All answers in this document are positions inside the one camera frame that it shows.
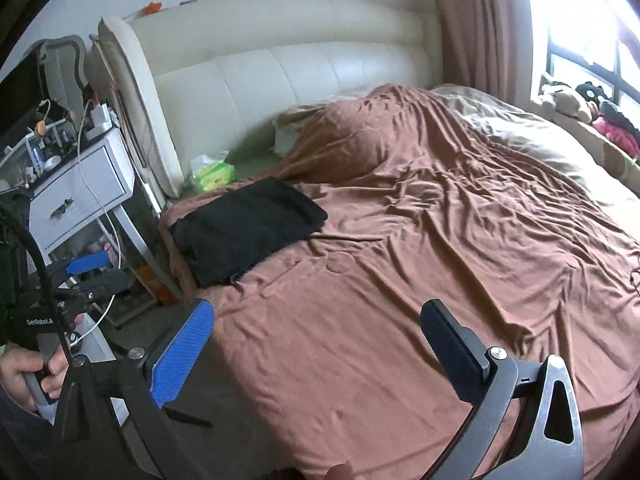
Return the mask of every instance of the metal screw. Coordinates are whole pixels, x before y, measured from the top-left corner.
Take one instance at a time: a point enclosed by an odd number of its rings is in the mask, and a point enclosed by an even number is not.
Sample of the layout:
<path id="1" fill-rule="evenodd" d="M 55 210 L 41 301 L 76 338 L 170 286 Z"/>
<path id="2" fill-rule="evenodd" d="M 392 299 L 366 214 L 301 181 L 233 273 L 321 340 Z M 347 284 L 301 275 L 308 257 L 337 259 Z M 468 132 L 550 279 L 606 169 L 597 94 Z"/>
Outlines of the metal screw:
<path id="1" fill-rule="evenodd" d="M 551 354 L 549 356 L 549 366 L 553 366 L 554 368 L 564 368 L 564 359 L 559 355 Z"/>
<path id="2" fill-rule="evenodd" d="M 71 365 L 73 368 L 79 368 L 86 362 L 86 355 L 78 354 L 73 359 L 71 359 Z"/>
<path id="3" fill-rule="evenodd" d="M 498 361 L 502 361 L 507 358 L 507 351 L 500 346 L 494 346 L 491 348 L 491 350 L 489 350 L 489 354 L 491 354 L 491 357 L 494 359 L 498 359 Z"/>
<path id="4" fill-rule="evenodd" d="M 137 360 L 145 356 L 145 349 L 142 346 L 134 346 L 129 350 L 129 359 Z"/>

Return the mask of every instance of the blanket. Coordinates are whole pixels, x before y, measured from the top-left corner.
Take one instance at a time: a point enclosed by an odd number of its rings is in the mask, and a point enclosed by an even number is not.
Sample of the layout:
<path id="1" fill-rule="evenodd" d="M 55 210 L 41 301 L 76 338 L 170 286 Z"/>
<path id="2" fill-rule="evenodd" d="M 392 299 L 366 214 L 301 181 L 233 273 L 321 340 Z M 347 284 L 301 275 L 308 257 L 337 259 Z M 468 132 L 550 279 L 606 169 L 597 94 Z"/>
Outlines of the blanket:
<path id="1" fill-rule="evenodd" d="M 487 346 L 565 359 L 597 475 L 639 409 L 640 246 L 579 186 L 400 86 L 322 108 L 267 175 L 328 220 L 239 283 L 198 290 L 166 229 L 225 189 L 175 205 L 161 232 L 187 297 L 215 306 L 235 380 L 308 478 L 346 460 L 366 479 L 420 478 L 456 433 L 470 407 L 420 332 L 431 298 Z"/>

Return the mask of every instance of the gray floor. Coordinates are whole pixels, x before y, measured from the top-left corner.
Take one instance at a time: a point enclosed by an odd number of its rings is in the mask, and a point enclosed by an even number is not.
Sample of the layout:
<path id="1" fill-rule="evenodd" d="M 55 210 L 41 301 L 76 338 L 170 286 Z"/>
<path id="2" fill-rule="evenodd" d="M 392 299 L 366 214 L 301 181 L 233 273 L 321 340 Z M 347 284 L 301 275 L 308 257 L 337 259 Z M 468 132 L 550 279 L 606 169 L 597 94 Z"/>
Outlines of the gray floor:
<path id="1" fill-rule="evenodd" d="M 172 323 L 173 313 L 170 307 L 153 308 L 113 336 L 125 348 L 148 345 Z M 174 422 L 184 449 L 211 479 L 254 480 L 289 465 L 286 453 L 231 380 L 220 352 L 212 343 L 205 346 L 178 399 L 168 406 L 213 424 L 208 429 Z M 139 464 L 153 472 L 139 438 L 130 426 L 126 430 Z"/>

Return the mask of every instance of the headboard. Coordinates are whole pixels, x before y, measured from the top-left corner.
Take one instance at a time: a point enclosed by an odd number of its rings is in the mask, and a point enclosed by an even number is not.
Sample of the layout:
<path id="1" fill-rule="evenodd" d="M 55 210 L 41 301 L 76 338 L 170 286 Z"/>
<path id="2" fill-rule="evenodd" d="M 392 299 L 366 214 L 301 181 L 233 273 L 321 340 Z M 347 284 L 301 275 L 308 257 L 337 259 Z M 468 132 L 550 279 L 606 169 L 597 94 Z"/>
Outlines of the headboard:
<path id="1" fill-rule="evenodd" d="M 271 120 L 359 88 L 442 82 L 440 25 L 359 0 L 199 0 L 98 26 L 104 61 L 162 190 L 190 160 L 236 165 L 273 145 Z"/>

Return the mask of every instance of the window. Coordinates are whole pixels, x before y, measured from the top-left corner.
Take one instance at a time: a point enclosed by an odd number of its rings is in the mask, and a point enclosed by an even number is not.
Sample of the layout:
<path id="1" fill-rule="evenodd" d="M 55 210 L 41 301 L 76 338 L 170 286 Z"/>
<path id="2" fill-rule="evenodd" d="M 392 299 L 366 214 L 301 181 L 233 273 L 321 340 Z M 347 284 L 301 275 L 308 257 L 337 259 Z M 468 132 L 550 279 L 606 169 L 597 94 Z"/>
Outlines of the window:
<path id="1" fill-rule="evenodd" d="M 609 2 L 615 1 L 616 10 Z M 549 49 L 547 70 L 573 88 L 586 81 L 603 87 L 640 128 L 640 68 L 618 39 L 618 24 L 638 30 L 638 19 L 620 11 L 620 0 L 545 0 Z M 635 20 L 627 25 L 625 20 Z"/>

